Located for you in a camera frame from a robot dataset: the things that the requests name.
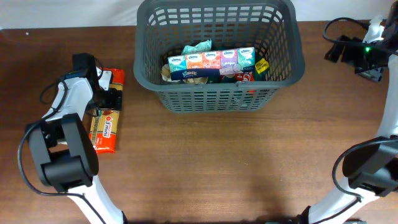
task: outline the laundry basket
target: laundry basket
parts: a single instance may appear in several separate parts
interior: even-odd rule
[[[212,40],[213,49],[254,47],[270,70],[262,81],[165,82],[167,57]],[[137,12],[134,75],[176,113],[254,111],[305,70],[295,9],[289,0],[145,0]]]

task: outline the white wall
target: white wall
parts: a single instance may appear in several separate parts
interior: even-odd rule
[[[129,26],[143,0],[0,0],[0,29]],[[292,0],[298,21],[385,18],[395,0]]]

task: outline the plastic basket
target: plastic basket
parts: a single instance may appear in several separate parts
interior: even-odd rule
[[[211,39],[215,49],[255,47],[270,64],[263,81],[192,85],[163,81],[167,57]],[[305,70],[289,0],[145,0],[137,12],[134,74],[176,113],[254,111]]]

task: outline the brown wooden surface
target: brown wooden surface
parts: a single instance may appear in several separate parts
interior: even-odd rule
[[[302,22],[306,72],[255,113],[173,114],[134,78],[134,27],[2,30],[0,34],[0,223],[87,223],[68,198],[41,197],[23,183],[17,145],[48,106],[39,93],[89,52],[126,71],[118,151],[99,155],[100,179],[130,220],[238,221],[296,216],[333,187],[331,168],[347,148],[372,138],[382,117],[380,84],[323,59],[324,22]],[[331,30],[363,36],[346,25]],[[38,181],[29,150],[25,169]],[[396,223],[398,196],[354,217]]]

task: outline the tabletop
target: tabletop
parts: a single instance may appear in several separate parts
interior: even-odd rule
[[[26,124],[48,105],[39,93],[88,52],[126,72],[117,151],[100,154],[99,178],[131,221],[215,222],[294,217],[333,188],[331,169],[353,144],[374,137],[388,74],[372,83],[353,67],[324,60],[325,22],[299,22],[306,70],[263,108],[250,113],[175,114],[133,74],[135,27],[0,31],[0,223],[88,223],[68,198],[30,191],[17,168]],[[330,35],[363,37],[340,22]],[[29,179],[37,178],[27,146]],[[354,215],[369,223],[398,220],[390,194]]]

